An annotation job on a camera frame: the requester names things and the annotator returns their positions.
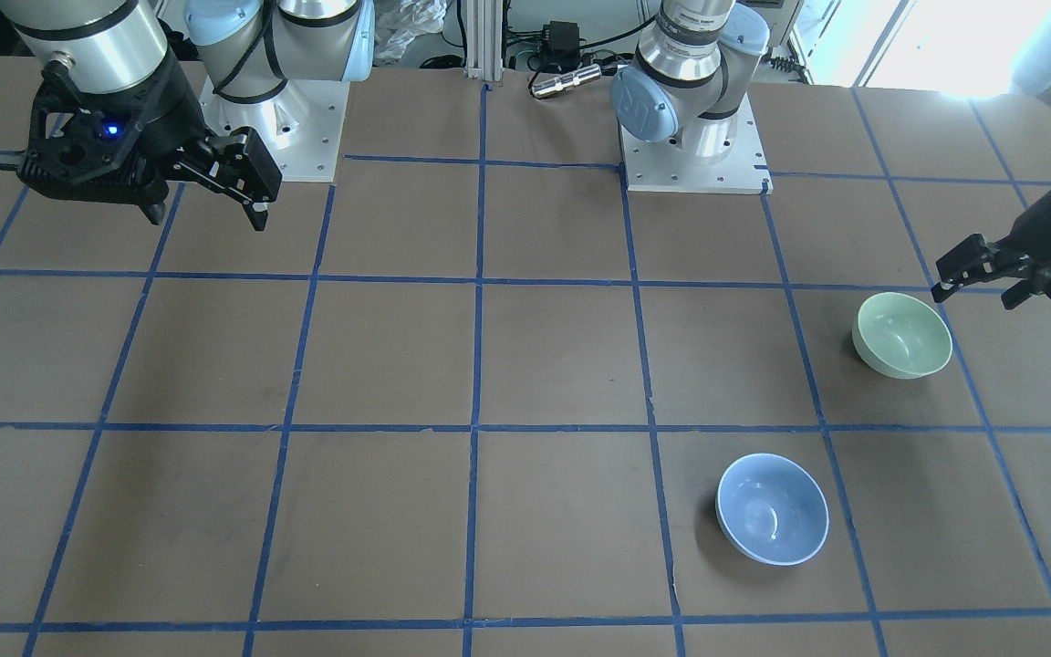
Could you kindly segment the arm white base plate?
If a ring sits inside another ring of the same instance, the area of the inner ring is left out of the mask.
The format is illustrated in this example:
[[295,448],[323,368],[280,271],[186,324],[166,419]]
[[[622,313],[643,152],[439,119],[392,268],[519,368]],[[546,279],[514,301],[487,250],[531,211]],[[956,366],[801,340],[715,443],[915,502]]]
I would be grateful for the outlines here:
[[228,136],[243,126],[254,129],[284,182],[332,183],[350,87],[343,80],[289,80],[274,99],[249,105],[221,99],[206,79],[199,100],[213,132]]
[[759,196],[775,190],[748,96],[730,117],[697,118],[675,139],[645,142],[620,128],[619,141],[632,192]]

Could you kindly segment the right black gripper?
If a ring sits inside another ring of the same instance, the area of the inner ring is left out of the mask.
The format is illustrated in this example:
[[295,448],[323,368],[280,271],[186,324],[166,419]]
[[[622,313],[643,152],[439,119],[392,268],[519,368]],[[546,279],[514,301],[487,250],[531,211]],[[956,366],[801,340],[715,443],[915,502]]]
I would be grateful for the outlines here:
[[250,126],[208,130],[176,56],[117,93],[80,90],[70,74],[59,61],[42,69],[22,183],[56,200],[133,205],[163,225],[168,180],[191,182],[233,200],[256,232],[266,229],[283,182],[274,155]]

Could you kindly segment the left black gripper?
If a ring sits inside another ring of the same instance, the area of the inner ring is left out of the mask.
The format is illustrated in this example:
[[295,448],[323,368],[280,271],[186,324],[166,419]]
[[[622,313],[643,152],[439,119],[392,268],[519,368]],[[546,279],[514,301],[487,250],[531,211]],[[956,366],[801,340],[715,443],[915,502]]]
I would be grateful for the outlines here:
[[1051,299],[1051,190],[1031,204],[1000,242],[972,234],[937,259],[937,283],[931,297],[945,302],[961,287],[1019,278],[1002,294],[1004,310],[1015,310],[1027,299]]

